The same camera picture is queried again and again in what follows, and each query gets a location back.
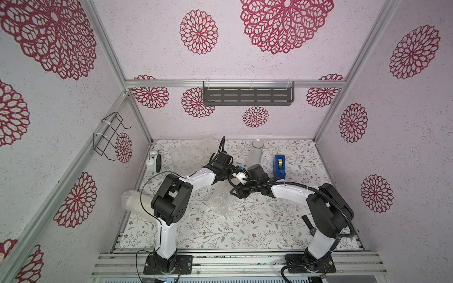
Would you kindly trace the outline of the clear glass vase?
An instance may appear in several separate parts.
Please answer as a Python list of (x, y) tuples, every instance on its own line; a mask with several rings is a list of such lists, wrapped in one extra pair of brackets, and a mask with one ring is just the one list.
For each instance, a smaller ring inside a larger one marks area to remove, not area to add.
[(262, 140), (256, 139), (251, 142), (246, 168), (260, 164), (263, 154), (263, 148), (264, 142)]

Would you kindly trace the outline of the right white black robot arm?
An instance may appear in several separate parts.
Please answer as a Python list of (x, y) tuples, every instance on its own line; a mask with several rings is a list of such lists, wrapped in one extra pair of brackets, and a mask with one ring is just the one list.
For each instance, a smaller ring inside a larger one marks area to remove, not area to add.
[(261, 193), (270, 198), (306, 205), (316, 230), (306, 249), (311, 261), (328, 257), (341, 239), (353, 238), (356, 234), (352, 224), (352, 209), (329, 183), (312, 187), (285, 179), (269, 178), (261, 165), (251, 166), (247, 170), (237, 166), (228, 176), (228, 182), (232, 186), (230, 194), (239, 199), (245, 199), (251, 193)]

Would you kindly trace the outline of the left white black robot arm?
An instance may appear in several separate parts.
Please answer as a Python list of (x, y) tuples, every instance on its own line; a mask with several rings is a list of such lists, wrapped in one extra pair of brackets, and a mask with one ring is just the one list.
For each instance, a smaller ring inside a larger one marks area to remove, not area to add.
[(177, 223), (186, 212), (191, 194), (226, 180), (234, 169), (233, 160), (222, 151), (215, 153), (207, 165), (188, 177), (175, 173), (165, 177), (151, 202), (153, 214), (158, 219), (155, 251), (159, 258), (168, 261), (176, 254)]

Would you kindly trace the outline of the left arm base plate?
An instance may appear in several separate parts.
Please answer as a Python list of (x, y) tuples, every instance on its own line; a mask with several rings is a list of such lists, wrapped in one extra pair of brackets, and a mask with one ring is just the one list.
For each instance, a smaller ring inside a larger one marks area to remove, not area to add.
[(146, 258), (144, 275), (188, 275), (192, 273), (192, 255), (173, 255), (164, 259), (158, 254), (149, 255)]

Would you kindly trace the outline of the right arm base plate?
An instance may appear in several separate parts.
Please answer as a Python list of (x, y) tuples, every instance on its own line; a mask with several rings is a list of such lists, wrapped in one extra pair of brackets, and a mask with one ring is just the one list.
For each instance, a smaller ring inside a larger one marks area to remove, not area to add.
[(308, 249), (304, 254), (287, 254), (284, 259), (289, 266), (288, 271), (291, 274), (298, 273), (335, 273), (336, 267), (331, 256), (332, 252), (328, 251), (326, 255), (316, 259), (309, 253)]

